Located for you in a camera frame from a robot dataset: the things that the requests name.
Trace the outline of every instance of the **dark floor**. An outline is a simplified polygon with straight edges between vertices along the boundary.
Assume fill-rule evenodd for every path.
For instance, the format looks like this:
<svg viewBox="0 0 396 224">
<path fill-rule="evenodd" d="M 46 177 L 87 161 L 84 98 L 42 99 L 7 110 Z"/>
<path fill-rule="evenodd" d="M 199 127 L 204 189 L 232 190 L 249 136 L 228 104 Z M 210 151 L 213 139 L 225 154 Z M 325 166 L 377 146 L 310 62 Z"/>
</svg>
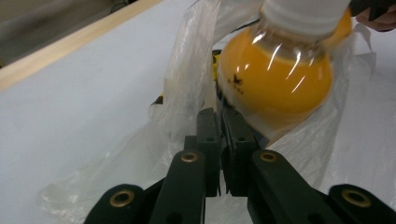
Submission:
<svg viewBox="0 0 396 224">
<path fill-rule="evenodd" d="M 0 1 L 0 66 L 102 19 L 123 0 Z"/>
</svg>

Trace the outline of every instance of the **orange juice bottle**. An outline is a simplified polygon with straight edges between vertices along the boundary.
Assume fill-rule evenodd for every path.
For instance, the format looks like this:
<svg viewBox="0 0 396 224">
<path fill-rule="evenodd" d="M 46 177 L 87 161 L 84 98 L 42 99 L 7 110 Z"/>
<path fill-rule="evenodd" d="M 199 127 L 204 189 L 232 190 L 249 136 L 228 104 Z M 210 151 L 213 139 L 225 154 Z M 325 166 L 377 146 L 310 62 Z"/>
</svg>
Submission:
<svg viewBox="0 0 396 224">
<path fill-rule="evenodd" d="M 306 15 L 307 9 L 299 9 L 299 2 L 266 0 L 260 23 L 233 38 L 219 59 L 222 96 L 270 142 L 305 121 L 332 86 L 331 61 L 321 40 L 330 35 L 338 22 L 333 18 L 341 18 L 347 4 L 338 1 L 338 8 L 325 13 L 331 20 L 316 24 L 315 15 Z"/>
</svg>

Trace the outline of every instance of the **brass screw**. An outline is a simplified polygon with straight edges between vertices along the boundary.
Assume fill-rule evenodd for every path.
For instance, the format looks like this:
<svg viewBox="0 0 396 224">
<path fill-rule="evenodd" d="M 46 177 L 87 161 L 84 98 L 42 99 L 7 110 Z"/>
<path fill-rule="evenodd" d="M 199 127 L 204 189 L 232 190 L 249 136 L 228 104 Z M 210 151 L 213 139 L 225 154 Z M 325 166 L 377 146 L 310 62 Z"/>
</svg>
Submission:
<svg viewBox="0 0 396 224">
<path fill-rule="evenodd" d="M 343 189 L 341 192 L 343 198 L 358 207 L 370 207 L 371 201 L 370 199 L 364 195 L 363 193 L 354 190 L 354 189 Z"/>
<path fill-rule="evenodd" d="M 272 152 L 263 152 L 260 155 L 260 158 L 262 159 L 262 161 L 274 162 L 274 161 L 276 161 L 276 154 L 274 154 Z"/>
<path fill-rule="evenodd" d="M 181 156 L 181 159 L 184 162 L 194 162 L 194 161 L 198 161 L 198 155 L 193 152 L 186 152 Z"/>
<path fill-rule="evenodd" d="M 134 200 L 134 192 L 129 189 L 122 189 L 110 198 L 110 204 L 113 207 L 123 207 Z"/>
</svg>

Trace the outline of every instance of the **human hand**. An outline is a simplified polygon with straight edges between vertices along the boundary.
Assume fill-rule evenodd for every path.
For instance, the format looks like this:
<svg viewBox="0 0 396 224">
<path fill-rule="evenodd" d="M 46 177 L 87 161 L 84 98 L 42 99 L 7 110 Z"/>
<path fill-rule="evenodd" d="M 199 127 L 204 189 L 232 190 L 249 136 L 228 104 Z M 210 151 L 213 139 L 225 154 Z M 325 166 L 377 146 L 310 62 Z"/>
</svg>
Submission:
<svg viewBox="0 0 396 224">
<path fill-rule="evenodd" d="M 391 6 L 387 13 L 378 17 L 375 21 L 369 21 L 369 15 L 370 8 L 367 8 L 356 16 L 356 21 L 379 32 L 386 32 L 396 28 L 396 4 Z"/>
</svg>

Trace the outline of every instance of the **plastic bottle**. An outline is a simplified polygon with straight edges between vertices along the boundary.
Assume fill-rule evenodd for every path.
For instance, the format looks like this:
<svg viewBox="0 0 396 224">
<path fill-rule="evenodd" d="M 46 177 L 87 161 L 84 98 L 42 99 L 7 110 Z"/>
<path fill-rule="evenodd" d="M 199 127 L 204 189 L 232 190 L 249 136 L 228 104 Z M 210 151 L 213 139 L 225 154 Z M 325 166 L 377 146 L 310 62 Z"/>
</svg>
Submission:
<svg viewBox="0 0 396 224">
<path fill-rule="evenodd" d="M 326 99 L 332 67 L 321 40 L 348 1 L 266 0 L 260 23 L 224 48 L 218 88 L 229 105 L 274 142 L 302 123 Z"/>
</svg>

